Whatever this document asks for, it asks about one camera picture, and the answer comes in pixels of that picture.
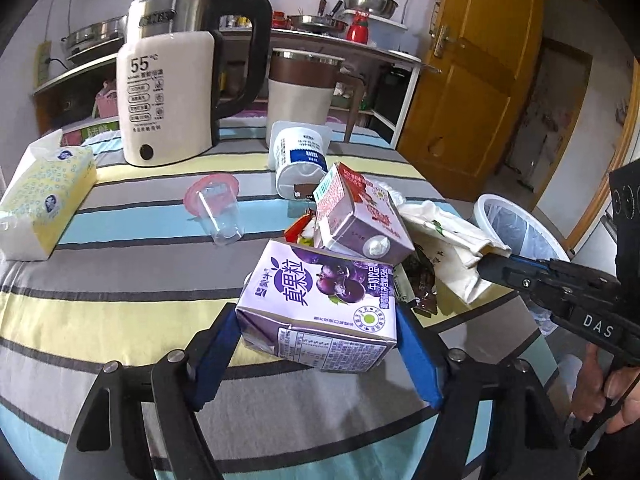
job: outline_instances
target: red thermos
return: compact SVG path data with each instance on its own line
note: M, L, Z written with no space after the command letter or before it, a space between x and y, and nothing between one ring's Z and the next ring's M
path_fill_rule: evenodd
M347 40L367 44L367 41L369 41L368 17L369 15L365 12L356 12L351 22L351 27L347 31Z

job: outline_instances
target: mug handle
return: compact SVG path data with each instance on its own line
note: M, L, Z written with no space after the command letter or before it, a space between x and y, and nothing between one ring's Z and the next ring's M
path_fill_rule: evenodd
M229 117L244 110L257 97L264 84L271 41L271 15L273 10L268 0L213 0L209 32L214 37L214 60L211 77L211 121ZM220 66L223 57L223 40L219 32L220 18L230 14L246 16L251 20L249 58L244 87L231 101L218 102L220 94Z
M358 113L360 111L360 103L364 97L364 81L359 77L350 74L343 74L338 72L335 80L338 83L344 83L345 85L353 86L353 96L351 97L351 108L349 115L347 116L347 126L344 129L344 139L342 142L349 142L351 140L351 132L358 119Z

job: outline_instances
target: bolt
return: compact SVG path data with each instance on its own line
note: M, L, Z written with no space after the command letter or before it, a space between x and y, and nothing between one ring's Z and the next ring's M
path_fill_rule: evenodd
M460 348L452 348L451 350L449 350L447 356L453 362L461 363L466 359L466 352L464 350L461 350Z
M531 368L531 365L527 363L524 359L516 359L513 362L513 367L516 368L517 371L525 373L528 372Z
M179 363L184 359L184 352L182 350L171 350L166 360L170 363Z
M118 369L118 362L117 361L109 361L107 364L105 364L102 367L102 371L106 374L110 374L111 372L114 372Z

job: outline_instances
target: clear plastic cup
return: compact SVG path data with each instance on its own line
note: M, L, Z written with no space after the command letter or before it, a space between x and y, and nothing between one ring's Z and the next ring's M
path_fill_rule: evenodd
M198 216L216 245L228 245L244 235L236 194L229 184L217 182L197 192Z

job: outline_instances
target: trash can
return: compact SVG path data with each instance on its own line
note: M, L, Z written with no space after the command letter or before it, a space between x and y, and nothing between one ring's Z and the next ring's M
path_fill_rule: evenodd
M497 237L511 248L513 254L533 260L556 259L569 261L553 235L528 211L509 200L484 194L474 204L473 224L485 233ZM536 320L542 335L547 336L557 325L550 319L551 312L533 303L526 294L522 299Z

